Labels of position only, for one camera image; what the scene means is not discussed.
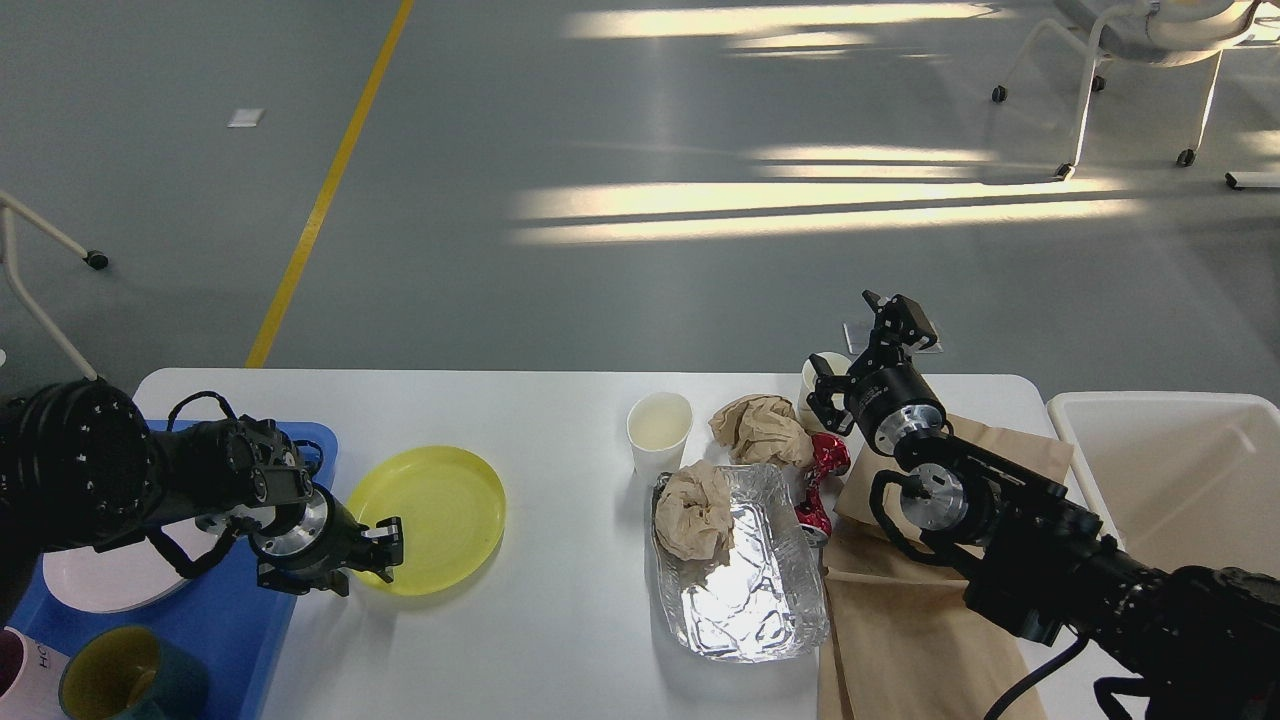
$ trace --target black cable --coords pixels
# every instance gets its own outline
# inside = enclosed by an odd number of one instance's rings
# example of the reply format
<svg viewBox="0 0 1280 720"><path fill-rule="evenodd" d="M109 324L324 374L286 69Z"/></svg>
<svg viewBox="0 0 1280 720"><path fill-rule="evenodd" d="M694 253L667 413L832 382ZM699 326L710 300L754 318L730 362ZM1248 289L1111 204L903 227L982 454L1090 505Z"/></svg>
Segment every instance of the black cable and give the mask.
<svg viewBox="0 0 1280 720"><path fill-rule="evenodd" d="M902 536L902 530L899 530L897 525L893 524L893 520L890 519L887 512L884 512L884 488L888 483L901 484L899 483L897 477L899 474L893 470L881 470L879 473L876 473L876 479L872 480L872 496L869 500L872 515L876 516L876 523L878 523L881 530L888 536L888 542L893 543L893 547L896 547L902 555L924 565L950 568L951 564L942 557L938 557L932 552L920 552L909 539L906 539L905 536Z"/></svg>
<svg viewBox="0 0 1280 720"><path fill-rule="evenodd" d="M179 575L188 580L195 580L212 570L215 565L223 561L223 557L227 557L227 553L236 544L239 533L234 527L228 525L223 530L223 534L218 536L218 542L214 543L214 547L195 560L187 555L180 544L166 536L163 529L152 528L146 532L146 536L156 548L156 552L160 553L160 557L164 557Z"/></svg>
<svg viewBox="0 0 1280 720"><path fill-rule="evenodd" d="M1048 678L1061 666L1075 660L1075 656L1084 652L1084 646L1087 644L1089 644L1088 635L1076 635L1075 642L1071 643L1070 647L1060 652L1056 657L1053 657L1044 665L1041 665L1039 667L1032 670L1030 673L1027 674L1025 678L1014 683L1014 687L1005 691L1005 694L1000 696L1000 698L996 700L995 705L991 706L991 710L988 710L987 714L982 716L983 720L996 720L997 717L1004 715L1004 712L1009 710L1009 706L1012 705L1015 700L1021 697L1023 693L1025 693L1027 691L1032 689L1032 687L1034 687L1036 683L1043 680L1044 678Z"/></svg>
<svg viewBox="0 0 1280 720"><path fill-rule="evenodd" d="M169 411L169 423L165 424L164 428L165 432L173 432L173 423L174 420L178 419L178 413L182 413L183 407L186 407L187 405L192 404L196 400L200 400L201 397L212 397L214 400L218 401L218 406L223 409L223 413L227 415L228 419L230 420L236 419L236 413L232 410L232 404L227 402L225 397L218 395L211 389L205 389L197 392L196 395L188 396L186 400L173 406L173 410Z"/></svg>
<svg viewBox="0 0 1280 720"><path fill-rule="evenodd" d="M315 466L315 469L310 469L308 468L308 471L311 473L312 478L316 477L316 475L319 475L320 474L320 469L324 468L324 448L320 447L320 443L317 443L315 441L310 441L310 439L296 439L296 441L293 441L293 445L296 445L298 447L310 447L311 450L316 451L316 456L317 456L316 457L316 466Z"/></svg>
<svg viewBox="0 0 1280 720"><path fill-rule="evenodd" d="M1107 720L1133 720L1115 696L1151 697L1151 683L1144 678L1098 678L1093 682L1093 697Z"/></svg>

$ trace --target teal mug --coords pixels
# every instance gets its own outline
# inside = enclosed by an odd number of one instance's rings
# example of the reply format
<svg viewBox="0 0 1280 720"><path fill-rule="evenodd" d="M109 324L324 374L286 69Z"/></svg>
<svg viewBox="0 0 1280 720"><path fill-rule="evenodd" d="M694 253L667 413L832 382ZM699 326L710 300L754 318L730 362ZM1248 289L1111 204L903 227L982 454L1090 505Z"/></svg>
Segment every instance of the teal mug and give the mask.
<svg viewBox="0 0 1280 720"><path fill-rule="evenodd" d="M72 720L193 720L207 697L205 666L142 625L90 641L59 688Z"/></svg>

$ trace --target white mug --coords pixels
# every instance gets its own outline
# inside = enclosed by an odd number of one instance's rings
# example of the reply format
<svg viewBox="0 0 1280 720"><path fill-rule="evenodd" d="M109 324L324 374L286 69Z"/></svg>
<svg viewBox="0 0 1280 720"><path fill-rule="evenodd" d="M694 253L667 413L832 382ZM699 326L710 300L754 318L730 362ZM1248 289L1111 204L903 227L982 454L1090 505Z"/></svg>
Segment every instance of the white mug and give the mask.
<svg viewBox="0 0 1280 720"><path fill-rule="evenodd" d="M67 660L13 628L0 630L0 720L67 720L58 702Z"/></svg>

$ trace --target robotic arm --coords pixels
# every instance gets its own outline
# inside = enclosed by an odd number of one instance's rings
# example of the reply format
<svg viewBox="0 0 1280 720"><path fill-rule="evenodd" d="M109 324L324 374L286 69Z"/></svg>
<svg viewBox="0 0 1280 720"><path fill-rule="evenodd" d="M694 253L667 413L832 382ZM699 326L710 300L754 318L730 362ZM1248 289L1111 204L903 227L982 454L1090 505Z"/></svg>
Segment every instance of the robotic arm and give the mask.
<svg viewBox="0 0 1280 720"><path fill-rule="evenodd" d="M955 568L969 580L965 605L1009 633L1052 644L1065 625L1080 638L988 717L1088 641L1142 675L1094 684L1108 717L1128 717L1115 694L1149 697L1151 719L1280 717L1280 582L1238 568L1170 574L1098 538L1101 520L1068 501L1065 487L951 434L911 364L915 350L937 342L920 306L900 295L863 297L876 313L870 343L845 375L810 356L818 378L809 405L827 429L847 436L856 427L904 470L873 482L881 529L913 560ZM906 541L884 512L890 484L901 487L902 514L932 552Z"/></svg>
<svg viewBox="0 0 1280 720"><path fill-rule="evenodd" d="M173 432L182 407L216 398L223 420ZM348 593L343 568L392 582L403 561L399 518L375 528L311 478L308 460L274 420L237 418L225 398L196 393L151 432L133 401L102 379L45 387L0 400L0 598L8 618L41 552L106 551L143 539L186 578L209 570L247 536L259 559L257 584L305 594ZM192 561L161 530L196 518L219 541Z"/></svg>

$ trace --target chair wheel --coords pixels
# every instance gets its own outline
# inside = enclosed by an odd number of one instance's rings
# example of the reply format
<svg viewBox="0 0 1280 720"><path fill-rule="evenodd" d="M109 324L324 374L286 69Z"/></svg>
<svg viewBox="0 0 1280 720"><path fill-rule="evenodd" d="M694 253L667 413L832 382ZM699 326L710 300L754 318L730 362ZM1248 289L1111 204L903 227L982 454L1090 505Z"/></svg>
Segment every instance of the chair wheel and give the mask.
<svg viewBox="0 0 1280 720"><path fill-rule="evenodd" d="M84 264L95 270L101 270L106 268L108 259L106 255L99 252L97 250L90 250L88 255L84 256Z"/></svg>

